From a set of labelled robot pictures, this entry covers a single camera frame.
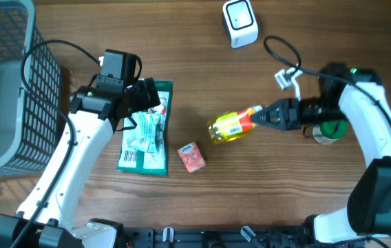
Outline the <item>green glove package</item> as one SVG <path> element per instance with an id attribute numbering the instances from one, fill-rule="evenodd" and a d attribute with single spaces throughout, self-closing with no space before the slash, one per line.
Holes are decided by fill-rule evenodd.
<path id="1" fill-rule="evenodd" d="M 173 81 L 156 80 L 155 84 L 160 97 L 160 103 L 167 107 L 166 114 L 164 116 L 161 115 L 160 124 L 156 128 L 158 153 L 138 151 L 130 145 L 134 140 L 134 129 L 137 126 L 133 115 L 131 115 L 129 118 L 124 119 L 124 126 L 128 129 L 123 131 L 120 158 L 116 166 L 117 170 L 138 174 L 167 175 L 167 148 L 165 140 L 173 93 Z"/>

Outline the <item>pale green wipes pack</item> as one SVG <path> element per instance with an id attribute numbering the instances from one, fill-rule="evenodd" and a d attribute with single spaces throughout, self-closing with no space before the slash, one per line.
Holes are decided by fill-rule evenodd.
<path id="1" fill-rule="evenodd" d="M 156 128 L 160 124 L 161 115 L 157 112 L 136 112 L 133 114 L 137 126 L 134 129 L 134 140 L 130 145 L 142 152 L 158 153 L 156 144 Z"/>

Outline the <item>yellow oil bottle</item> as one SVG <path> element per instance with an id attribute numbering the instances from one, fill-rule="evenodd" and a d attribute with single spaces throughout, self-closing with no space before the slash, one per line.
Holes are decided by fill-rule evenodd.
<path id="1" fill-rule="evenodd" d="M 227 143 L 252 132 L 257 125 L 251 121 L 251 115 L 262 108 L 261 105 L 254 105 L 242 111 L 225 112 L 209 121 L 208 133 L 213 143 Z"/>

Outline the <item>red tissue pack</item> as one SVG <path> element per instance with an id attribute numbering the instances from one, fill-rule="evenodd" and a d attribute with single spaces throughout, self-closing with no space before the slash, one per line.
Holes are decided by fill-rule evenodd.
<path id="1" fill-rule="evenodd" d="M 189 173 L 193 173 L 206 166 L 206 162 L 194 142 L 181 147 L 178 150 L 178 154 Z"/>

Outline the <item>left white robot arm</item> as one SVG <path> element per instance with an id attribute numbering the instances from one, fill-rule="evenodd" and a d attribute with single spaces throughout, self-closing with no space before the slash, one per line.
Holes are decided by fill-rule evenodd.
<path id="1" fill-rule="evenodd" d="M 73 226 L 80 195 L 120 120 L 159 105 L 152 78 L 135 54 L 106 50 L 95 86 L 73 93 L 66 127 L 30 195 L 13 216 L 0 215 L 0 247 L 124 247 L 123 224 L 93 219 Z"/>

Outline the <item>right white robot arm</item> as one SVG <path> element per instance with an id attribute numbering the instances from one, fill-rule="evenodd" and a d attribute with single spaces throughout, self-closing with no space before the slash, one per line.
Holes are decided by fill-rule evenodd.
<path id="1" fill-rule="evenodd" d="M 318 80 L 319 97 L 278 100 L 251 120 L 284 131 L 347 121 L 366 170 L 343 209 L 309 216 L 299 226 L 271 229 L 269 247 L 362 247 L 365 241 L 391 236 L 391 109 L 381 79 L 371 69 L 330 63 Z"/>

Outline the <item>green lid jar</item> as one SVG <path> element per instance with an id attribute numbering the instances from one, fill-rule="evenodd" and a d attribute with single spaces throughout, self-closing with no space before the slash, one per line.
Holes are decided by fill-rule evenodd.
<path id="1" fill-rule="evenodd" d="M 343 138 L 348 131 L 346 121 L 328 121 L 313 127 L 313 138 L 323 145 L 329 145 Z"/>

